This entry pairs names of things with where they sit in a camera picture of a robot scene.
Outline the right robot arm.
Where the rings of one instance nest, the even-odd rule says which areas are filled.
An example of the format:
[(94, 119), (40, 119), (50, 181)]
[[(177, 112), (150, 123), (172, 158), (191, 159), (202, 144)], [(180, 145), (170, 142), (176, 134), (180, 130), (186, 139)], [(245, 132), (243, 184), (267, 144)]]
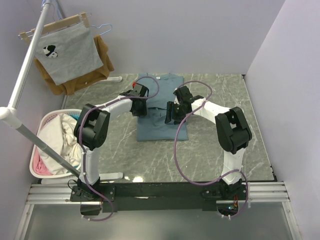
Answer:
[[(245, 149), (252, 140), (252, 132), (240, 107), (223, 107), (207, 98), (193, 96), (187, 86), (180, 86), (173, 92), (174, 101), (167, 103), (165, 123), (178, 125), (173, 144), (173, 158), (180, 175), (189, 183), (197, 186), (218, 184), (222, 198), (230, 200), (242, 189), (242, 163)], [(223, 169), (221, 176), (213, 181), (199, 183), (188, 179), (182, 172), (177, 159), (177, 140), (180, 130), (191, 115), (200, 116), (216, 126), (217, 138), (223, 149)]]

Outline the blue t shirt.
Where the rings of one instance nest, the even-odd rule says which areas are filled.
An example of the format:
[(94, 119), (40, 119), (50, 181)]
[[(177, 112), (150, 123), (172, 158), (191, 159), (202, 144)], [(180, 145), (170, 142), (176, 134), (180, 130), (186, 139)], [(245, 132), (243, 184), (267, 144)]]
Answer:
[(147, 115), (137, 118), (136, 140), (138, 142), (174, 140), (178, 126), (165, 123), (167, 102), (175, 100), (173, 92), (184, 83), (184, 77), (172, 73), (152, 75), (151, 77), (157, 80), (155, 82), (149, 78), (150, 76), (149, 73), (138, 75), (138, 83), (147, 87), (153, 98), (146, 100)]

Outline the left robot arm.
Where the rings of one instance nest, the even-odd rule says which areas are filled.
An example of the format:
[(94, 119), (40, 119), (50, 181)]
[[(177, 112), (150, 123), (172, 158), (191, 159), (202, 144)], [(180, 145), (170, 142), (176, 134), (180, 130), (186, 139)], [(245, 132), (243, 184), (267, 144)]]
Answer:
[(99, 148), (107, 138), (109, 123), (126, 112), (131, 112), (135, 117), (146, 116), (148, 97), (149, 89), (134, 83), (132, 90), (121, 93), (111, 101), (100, 105), (86, 104), (82, 108), (73, 132), (83, 150), (80, 176), (74, 190), (76, 195), (88, 201), (100, 196)]

